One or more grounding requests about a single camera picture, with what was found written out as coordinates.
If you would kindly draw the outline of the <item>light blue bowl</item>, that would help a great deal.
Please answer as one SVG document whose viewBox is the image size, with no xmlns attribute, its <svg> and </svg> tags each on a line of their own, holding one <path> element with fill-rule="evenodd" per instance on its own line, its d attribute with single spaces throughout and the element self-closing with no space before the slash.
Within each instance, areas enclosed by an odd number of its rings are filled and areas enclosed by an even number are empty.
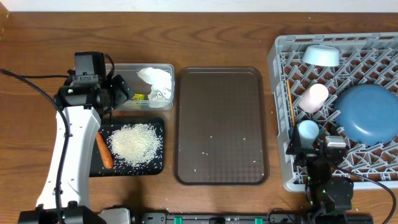
<svg viewBox="0 0 398 224">
<path fill-rule="evenodd" d="M 325 45 L 307 47 L 302 62 L 321 67 L 336 67 L 340 64 L 339 50 Z"/>
</svg>

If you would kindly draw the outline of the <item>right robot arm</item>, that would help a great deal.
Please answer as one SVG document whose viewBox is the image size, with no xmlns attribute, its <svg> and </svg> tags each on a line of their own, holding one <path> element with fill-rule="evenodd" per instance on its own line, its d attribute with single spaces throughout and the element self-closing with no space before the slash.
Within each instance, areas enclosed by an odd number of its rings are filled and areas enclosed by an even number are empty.
<svg viewBox="0 0 398 224">
<path fill-rule="evenodd" d="M 332 175 L 332 167 L 343 162 L 347 150 L 341 136 L 327 136 L 318 149 L 302 147 L 298 128 L 294 127 L 286 154 L 295 157 L 295 165 L 307 168 L 305 196 L 312 204 L 294 218 L 294 223 L 348 222 L 346 211 L 352 209 L 353 182 Z"/>
</svg>

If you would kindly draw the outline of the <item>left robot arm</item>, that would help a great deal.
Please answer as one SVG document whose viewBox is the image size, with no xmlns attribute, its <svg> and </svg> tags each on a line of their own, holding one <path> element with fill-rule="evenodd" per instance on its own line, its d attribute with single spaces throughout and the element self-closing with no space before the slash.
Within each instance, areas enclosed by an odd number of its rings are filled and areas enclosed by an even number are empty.
<svg viewBox="0 0 398 224">
<path fill-rule="evenodd" d="M 57 133 L 46 183 L 35 209 L 19 223 L 129 223 L 125 208 L 97 214 L 90 208 L 88 180 L 96 135 L 104 115 L 130 100 L 134 92 L 122 76 L 107 70 L 111 57 L 101 52 L 75 53 L 75 68 L 50 98 Z"/>
</svg>

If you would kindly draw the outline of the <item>foil snack wrapper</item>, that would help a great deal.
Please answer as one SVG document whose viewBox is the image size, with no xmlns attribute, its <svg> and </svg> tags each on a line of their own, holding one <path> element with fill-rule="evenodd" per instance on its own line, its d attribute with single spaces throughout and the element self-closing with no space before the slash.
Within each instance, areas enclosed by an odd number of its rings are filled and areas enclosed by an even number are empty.
<svg viewBox="0 0 398 224">
<path fill-rule="evenodd" d="M 143 101 L 145 100 L 145 95 L 140 93 L 135 93 L 134 96 L 131 98 L 133 101 Z"/>
</svg>

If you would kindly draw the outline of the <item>white paper napkin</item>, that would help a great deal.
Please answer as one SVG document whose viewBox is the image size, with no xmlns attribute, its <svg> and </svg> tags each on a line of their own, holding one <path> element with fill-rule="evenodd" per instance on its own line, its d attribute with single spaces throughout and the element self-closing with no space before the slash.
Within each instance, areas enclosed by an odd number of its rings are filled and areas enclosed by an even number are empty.
<svg viewBox="0 0 398 224">
<path fill-rule="evenodd" d="M 171 74 L 158 68 L 143 68 L 138 71 L 138 77 L 151 86 L 148 95 L 150 101 L 169 100 L 172 93 Z"/>
</svg>

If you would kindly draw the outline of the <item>light blue cup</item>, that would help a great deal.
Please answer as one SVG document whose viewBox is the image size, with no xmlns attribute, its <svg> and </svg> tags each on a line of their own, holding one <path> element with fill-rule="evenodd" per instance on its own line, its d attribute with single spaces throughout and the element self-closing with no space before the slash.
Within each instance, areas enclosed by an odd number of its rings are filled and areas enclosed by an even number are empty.
<svg viewBox="0 0 398 224">
<path fill-rule="evenodd" d="M 297 125 L 300 143 L 303 148 L 310 148 L 319 135 L 318 124 L 311 120 L 305 120 Z"/>
</svg>

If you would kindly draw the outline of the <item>pink cup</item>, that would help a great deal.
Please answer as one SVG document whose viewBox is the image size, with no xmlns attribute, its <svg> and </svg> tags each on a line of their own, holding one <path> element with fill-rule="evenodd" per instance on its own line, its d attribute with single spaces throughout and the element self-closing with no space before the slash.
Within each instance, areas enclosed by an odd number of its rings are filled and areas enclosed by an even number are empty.
<svg viewBox="0 0 398 224">
<path fill-rule="evenodd" d="M 302 94 L 299 107 L 307 113 L 316 113 L 328 98 L 329 92 L 325 85 L 316 83 Z"/>
</svg>

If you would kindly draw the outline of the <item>wooden chopstick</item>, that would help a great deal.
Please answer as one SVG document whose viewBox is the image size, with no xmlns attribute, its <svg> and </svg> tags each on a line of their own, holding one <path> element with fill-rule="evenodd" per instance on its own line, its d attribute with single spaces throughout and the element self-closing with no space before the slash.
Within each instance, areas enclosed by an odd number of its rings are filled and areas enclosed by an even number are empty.
<svg viewBox="0 0 398 224">
<path fill-rule="evenodd" d="M 287 94 L 288 94 L 288 99 L 289 99 L 289 107 L 290 107 L 290 114 L 292 117 L 292 127 L 295 127 L 295 115 L 294 115 L 294 107 L 293 107 L 293 102 L 292 102 L 292 95 L 290 91 L 290 83 L 289 80 L 286 80 L 286 86 L 287 86 Z"/>
</svg>

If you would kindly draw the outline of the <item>orange carrot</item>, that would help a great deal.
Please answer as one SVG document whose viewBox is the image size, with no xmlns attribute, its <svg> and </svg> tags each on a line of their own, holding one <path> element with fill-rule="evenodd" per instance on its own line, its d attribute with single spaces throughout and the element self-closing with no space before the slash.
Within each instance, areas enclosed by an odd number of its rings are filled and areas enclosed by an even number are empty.
<svg viewBox="0 0 398 224">
<path fill-rule="evenodd" d="M 96 134 L 96 143 L 104 167 L 106 169 L 112 169 L 114 167 L 113 158 L 100 132 Z"/>
</svg>

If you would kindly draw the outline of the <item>dark blue plate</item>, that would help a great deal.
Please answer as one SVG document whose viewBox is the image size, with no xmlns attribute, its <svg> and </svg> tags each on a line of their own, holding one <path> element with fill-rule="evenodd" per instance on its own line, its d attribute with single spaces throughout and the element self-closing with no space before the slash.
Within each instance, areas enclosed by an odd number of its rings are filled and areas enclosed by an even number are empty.
<svg viewBox="0 0 398 224">
<path fill-rule="evenodd" d="M 379 85 L 347 89 L 337 97 L 334 110 L 339 112 L 336 125 L 356 143 L 385 144 L 397 136 L 397 97 Z"/>
</svg>

